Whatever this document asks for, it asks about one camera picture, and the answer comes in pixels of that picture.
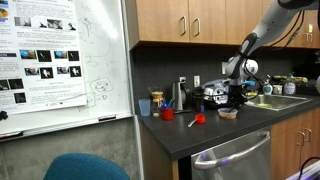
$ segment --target poster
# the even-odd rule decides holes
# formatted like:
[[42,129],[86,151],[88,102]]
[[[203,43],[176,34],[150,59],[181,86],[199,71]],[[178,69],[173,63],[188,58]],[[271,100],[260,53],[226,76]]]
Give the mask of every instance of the poster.
[[0,0],[0,110],[86,105],[73,0]]

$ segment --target wooden cabinet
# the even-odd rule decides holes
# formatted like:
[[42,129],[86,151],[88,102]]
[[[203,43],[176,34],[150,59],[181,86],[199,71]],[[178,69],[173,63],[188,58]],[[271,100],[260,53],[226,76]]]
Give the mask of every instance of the wooden cabinet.
[[286,179],[297,173],[306,159],[320,156],[319,115],[320,109],[316,109],[272,126],[272,180]]
[[139,126],[144,179],[179,180],[178,160],[170,160],[148,130]]
[[189,42],[188,1],[127,0],[130,45],[139,41]]
[[240,45],[261,18],[261,0],[226,0],[227,44]]
[[190,42],[226,44],[225,1],[189,0]]
[[320,48],[320,33],[317,23],[317,11],[306,11],[303,26],[297,40],[289,47]]
[[[265,13],[268,9],[272,0],[263,0],[263,12]],[[274,42],[278,41],[284,35],[286,35],[289,30],[293,27],[298,14],[291,20],[290,24],[282,33],[281,37],[279,37]],[[293,29],[292,33],[296,30],[296,28],[300,25],[301,20],[299,20],[296,24],[296,27]],[[288,40],[290,39],[291,34],[289,34],[285,39],[283,39],[278,44],[274,45],[275,47],[283,47],[286,45]],[[301,29],[297,36],[287,47],[296,47],[296,48],[319,48],[320,47],[320,33],[317,27],[317,11],[305,11],[304,22],[301,26]]]
[[130,47],[140,41],[226,43],[225,1],[127,0]]

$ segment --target chair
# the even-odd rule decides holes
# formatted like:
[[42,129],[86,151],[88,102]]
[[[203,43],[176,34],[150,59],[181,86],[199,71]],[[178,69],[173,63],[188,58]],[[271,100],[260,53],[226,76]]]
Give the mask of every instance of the chair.
[[129,180],[117,164],[99,156],[68,153],[58,156],[49,166],[44,180]]

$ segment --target black countertop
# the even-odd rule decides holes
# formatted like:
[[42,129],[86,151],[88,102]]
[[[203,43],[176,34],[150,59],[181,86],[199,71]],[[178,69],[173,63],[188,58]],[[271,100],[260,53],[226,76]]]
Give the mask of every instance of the black countertop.
[[320,107],[320,96],[299,97],[312,100],[281,111],[244,105],[234,120],[220,118],[217,110],[205,110],[203,114],[206,123],[195,123],[190,128],[188,124],[197,114],[195,111],[175,114],[171,121],[151,116],[140,116],[139,121],[149,130],[168,157],[178,160]]

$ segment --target dishwasher handle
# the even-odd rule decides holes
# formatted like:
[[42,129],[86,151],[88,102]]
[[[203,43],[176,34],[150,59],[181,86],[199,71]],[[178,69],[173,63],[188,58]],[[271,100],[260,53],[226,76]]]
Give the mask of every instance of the dishwasher handle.
[[268,143],[270,141],[270,132],[262,131],[261,133],[265,136],[265,138],[262,139],[257,144],[255,144],[254,146],[252,146],[248,149],[245,149],[243,151],[240,151],[238,153],[235,153],[235,154],[232,154],[232,155],[220,158],[220,159],[212,160],[212,161],[200,161],[199,159],[201,156],[199,156],[194,164],[194,167],[197,169],[218,168],[218,167],[226,166],[226,165],[229,165],[234,162],[237,162],[237,161],[240,161],[242,159],[247,158],[248,156],[257,152],[260,149],[260,147],[262,147],[263,145],[265,145],[266,143]]

